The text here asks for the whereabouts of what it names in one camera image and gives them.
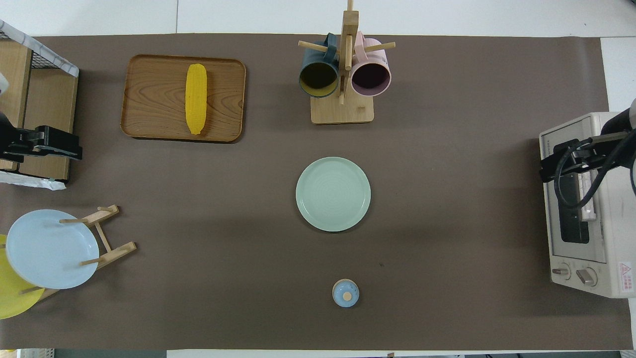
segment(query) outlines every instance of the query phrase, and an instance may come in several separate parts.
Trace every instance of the mug handle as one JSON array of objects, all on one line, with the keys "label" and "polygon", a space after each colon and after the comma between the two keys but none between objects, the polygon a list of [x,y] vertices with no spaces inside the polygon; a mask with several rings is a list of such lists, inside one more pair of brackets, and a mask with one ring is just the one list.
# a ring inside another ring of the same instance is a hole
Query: mug handle
[{"label": "mug handle", "polygon": [[358,31],[356,34],[356,44],[354,45],[354,50],[358,61],[366,61],[369,59],[366,56],[366,52],[364,51],[364,35],[362,34],[362,31]]},{"label": "mug handle", "polygon": [[322,59],[325,62],[332,62],[333,59],[336,57],[336,50],[338,49],[338,47],[336,47],[336,35],[332,34],[331,32],[327,34],[327,38],[324,39],[324,46],[327,46],[327,52],[324,53],[324,56],[322,57]]}]

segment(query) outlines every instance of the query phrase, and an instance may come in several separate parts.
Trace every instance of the oven door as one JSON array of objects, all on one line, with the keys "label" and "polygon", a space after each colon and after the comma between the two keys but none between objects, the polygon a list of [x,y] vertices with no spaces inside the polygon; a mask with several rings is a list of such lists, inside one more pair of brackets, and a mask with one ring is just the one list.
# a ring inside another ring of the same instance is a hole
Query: oven door
[{"label": "oven door", "polygon": [[[552,132],[545,133],[542,157],[553,153],[555,146],[574,138],[583,140],[600,132],[598,118],[582,117],[569,122]],[[573,173],[561,177],[563,195],[570,202],[579,201],[594,180],[596,171],[583,174]],[[592,200],[581,210],[569,210],[562,207],[554,190],[554,182],[546,183],[547,216],[551,238],[552,255],[571,257],[596,262],[607,262],[605,258],[605,243],[603,238],[603,215],[600,211],[599,200],[602,200],[598,190]]]}]

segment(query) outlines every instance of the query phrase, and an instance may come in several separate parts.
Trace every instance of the warning label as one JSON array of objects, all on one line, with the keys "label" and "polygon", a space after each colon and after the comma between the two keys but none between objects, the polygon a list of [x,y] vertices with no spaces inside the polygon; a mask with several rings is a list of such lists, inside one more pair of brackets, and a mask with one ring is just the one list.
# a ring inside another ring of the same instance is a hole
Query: warning label
[{"label": "warning label", "polygon": [[634,292],[632,279],[632,263],[619,262],[618,272],[621,275],[621,292]]}]

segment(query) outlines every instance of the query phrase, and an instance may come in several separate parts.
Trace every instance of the pink mug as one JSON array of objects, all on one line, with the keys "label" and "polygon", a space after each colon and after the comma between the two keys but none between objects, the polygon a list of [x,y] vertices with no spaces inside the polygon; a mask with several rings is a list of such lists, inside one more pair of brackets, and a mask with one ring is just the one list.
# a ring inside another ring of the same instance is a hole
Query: pink mug
[{"label": "pink mug", "polygon": [[386,91],[391,84],[387,52],[385,50],[364,52],[365,47],[379,44],[378,40],[364,38],[362,32],[358,31],[354,56],[351,60],[351,87],[362,96],[377,96]]}]

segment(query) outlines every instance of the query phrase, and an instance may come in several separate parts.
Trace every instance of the black cable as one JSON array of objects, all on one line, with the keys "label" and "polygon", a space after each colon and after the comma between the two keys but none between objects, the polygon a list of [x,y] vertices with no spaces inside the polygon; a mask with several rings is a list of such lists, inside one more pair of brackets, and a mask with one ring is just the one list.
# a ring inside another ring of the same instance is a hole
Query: black cable
[{"label": "black cable", "polygon": [[612,168],[612,166],[616,162],[616,158],[618,157],[618,155],[625,149],[627,144],[635,136],[636,136],[636,130],[632,130],[627,137],[623,138],[623,140],[621,140],[616,145],[616,147],[614,147],[612,152],[607,156],[605,162],[603,163],[603,166],[598,170],[597,176],[596,176],[596,178],[594,178],[594,181],[592,182],[592,184],[590,186],[590,189],[588,190],[587,193],[585,193],[583,198],[576,204],[569,203],[566,200],[566,198],[563,196],[563,193],[561,192],[561,175],[562,175],[562,172],[563,172],[563,167],[565,166],[565,162],[570,157],[570,155],[572,155],[572,153],[574,153],[576,150],[578,150],[582,146],[590,144],[592,142],[592,140],[591,140],[591,138],[588,138],[586,140],[579,141],[575,145],[570,146],[565,151],[563,157],[561,157],[561,159],[559,160],[558,164],[556,165],[555,194],[556,194],[556,198],[559,200],[559,203],[562,206],[564,206],[565,208],[568,208],[568,209],[571,209],[571,210],[578,210],[578,209],[582,208],[583,206],[585,206],[585,204],[587,204],[588,201],[590,201],[592,196],[594,196],[594,193],[596,193],[596,191],[598,190],[598,187],[600,186],[600,182],[603,180],[603,178],[605,178],[605,175],[607,174],[607,172]]}]

